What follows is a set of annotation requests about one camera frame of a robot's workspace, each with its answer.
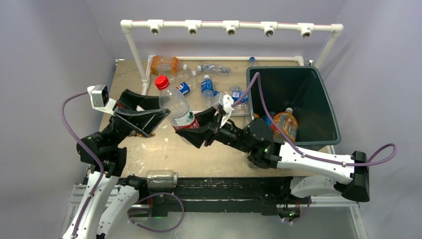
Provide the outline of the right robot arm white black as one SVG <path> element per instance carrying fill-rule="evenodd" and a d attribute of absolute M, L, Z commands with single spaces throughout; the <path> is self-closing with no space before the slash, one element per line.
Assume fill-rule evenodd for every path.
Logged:
<path fill-rule="evenodd" d="M 317 194 L 340 194 L 355 202 L 370 200 L 367 156 L 361 151 L 351 155 L 329 154 L 300 148 L 273 139 L 273 130 L 262 119 L 254 119 L 244 128 L 237 127 L 222 109 L 209 108 L 195 115 L 198 128 L 177 129 L 176 134 L 196 148 L 214 141 L 247 153 L 247 159 L 263 169 L 298 169 L 312 176 L 294 176 L 280 188 L 287 203 Z"/>

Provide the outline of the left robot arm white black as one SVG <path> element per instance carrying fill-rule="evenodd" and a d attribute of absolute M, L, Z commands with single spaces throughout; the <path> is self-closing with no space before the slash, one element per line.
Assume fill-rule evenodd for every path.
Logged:
<path fill-rule="evenodd" d="M 108 125 L 101 131 L 83 138 L 70 127 L 66 116 L 66 104 L 80 96 L 89 95 L 93 109 L 110 114 Z M 112 217 L 123 207 L 123 202 L 106 207 L 107 199 L 117 184 L 126 165 L 127 149 L 119 144 L 132 132 L 149 137 L 169 115 L 168 109 L 159 107 L 158 96 L 145 96 L 124 90 L 118 100 L 101 90 L 99 101 L 94 99 L 94 86 L 82 93 L 70 96 L 61 105 L 61 120 L 67 131 L 77 142 L 80 160 L 93 167 L 82 202 L 76 215 L 65 231 L 65 239 L 104 239 Z"/>

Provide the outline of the clear Pepsi bottle blue cap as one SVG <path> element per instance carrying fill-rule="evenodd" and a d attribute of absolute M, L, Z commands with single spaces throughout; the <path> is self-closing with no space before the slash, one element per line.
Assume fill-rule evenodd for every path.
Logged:
<path fill-rule="evenodd" d="M 182 82 L 176 86 L 176 89 L 178 89 L 182 95 L 187 95 L 192 91 L 193 86 L 189 85 L 187 82 Z"/>

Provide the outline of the large orange label crushed bottle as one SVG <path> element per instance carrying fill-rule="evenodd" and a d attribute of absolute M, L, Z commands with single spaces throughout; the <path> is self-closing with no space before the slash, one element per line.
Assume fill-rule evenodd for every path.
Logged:
<path fill-rule="evenodd" d="M 296 141 L 299 126 L 293 116 L 292 108 L 286 108 L 284 112 L 275 114 L 273 121 L 292 142 Z"/>

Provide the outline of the clear bottle red cap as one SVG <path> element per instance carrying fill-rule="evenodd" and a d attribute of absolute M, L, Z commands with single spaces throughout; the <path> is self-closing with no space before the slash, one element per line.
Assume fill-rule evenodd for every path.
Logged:
<path fill-rule="evenodd" d="M 158 76 L 154 84 L 159 90 L 159 107 L 170 111 L 167 120 L 174 130 L 200 127 L 187 99 L 180 90 L 170 84 L 167 76 Z"/>

